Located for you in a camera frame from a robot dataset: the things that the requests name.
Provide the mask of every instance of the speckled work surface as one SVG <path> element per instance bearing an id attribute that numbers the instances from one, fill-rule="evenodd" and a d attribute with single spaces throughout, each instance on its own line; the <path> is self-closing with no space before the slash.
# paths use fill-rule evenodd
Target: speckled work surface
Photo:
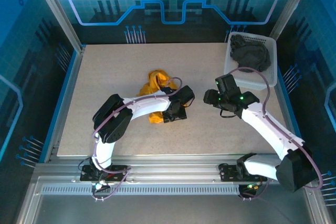
<path id="1" fill-rule="evenodd" d="M 116 142 L 114 155 L 273 153 L 251 126 L 238 117 L 222 119 L 218 109 L 203 103 L 205 91 L 216 89 L 215 78 L 223 75 L 225 52 L 224 43 L 88 45 L 58 156 L 92 155 L 92 116 L 112 94 L 136 96 L 154 69 L 182 78 L 194 91 L 188 118 L 166 124 L 150 124 L 147 116 L 137 118 Z M 263 101 L 267 92 L 253 93 Z M 267 110 L 284 124 L 274 88 Z"/>

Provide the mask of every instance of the metal vent grille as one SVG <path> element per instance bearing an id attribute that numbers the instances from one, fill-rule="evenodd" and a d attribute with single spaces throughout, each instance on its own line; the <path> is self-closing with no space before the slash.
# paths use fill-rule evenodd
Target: metal vent grille
<path id="1" fill-rule="evenodd" d="M 97 195 L 109 194 L 106 189 Z M 91 185 L 44 184 L 42 194 L 87 195 Z M 238 185 L 122 185 L 116 195 L 238 195 Z"/>

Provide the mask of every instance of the laundry basket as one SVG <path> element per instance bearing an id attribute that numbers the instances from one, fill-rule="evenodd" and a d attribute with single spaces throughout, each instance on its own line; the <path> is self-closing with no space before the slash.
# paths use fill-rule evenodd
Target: laundry basket
<path id="1" fill-rule="evenodd" d="M 239 33 L 232 32 L 229 35 L 226 49 L 226 58 L 224 65 L 224 74 L 229 73 L 231 70 L 238 67 L 238 62 L 233 60 L 230 56 L 232 51 L 230 45 L 230 39 L 232 35 L 240 34 L 245 41 L 261 41 L 269 51 L 271 66 L 267 70 L 263 71 L 262 74 L 266 77 L 270 87 L 274 87 L 278 81 L 278 61 L 277 61 L 277 43 L 274 39 L 265 37 L 262 35 L 248 34 L 248 33 Z M 254 90 L 263 90 L 266 88 L 264 80 L 257 73 L 245 73 L 239 70 L 232 73 L 235 78 L 235 81 L 239 87 L 254 89 Z"/>

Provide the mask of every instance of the yellow cloth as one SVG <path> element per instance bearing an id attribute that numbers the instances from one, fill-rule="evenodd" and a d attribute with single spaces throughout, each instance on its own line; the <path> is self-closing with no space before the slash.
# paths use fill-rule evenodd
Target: yellow cloth
<path id="1" fill-rule="evenodd" d="M 148 74 L 148 80 L 149 82 L 146 83 L 142 89 L 140 90 L 140 93 L 137 96 L 142 96 L 146 94 L 152 94 L 161 89 L 161 87 L 166 87 L 168 81 L 171 79 L 171 77 L 161 69 L 154 70 Z M 173 81 L 171 81 L 168 84 L 168 87 L 171 89 L 177 89 L 177 86 L 174 84 Z M 149 115 L 149 122 L 150 123 L 162 123 L 163 122 L 163 116 L 162 112 L 153 112 Z"/>

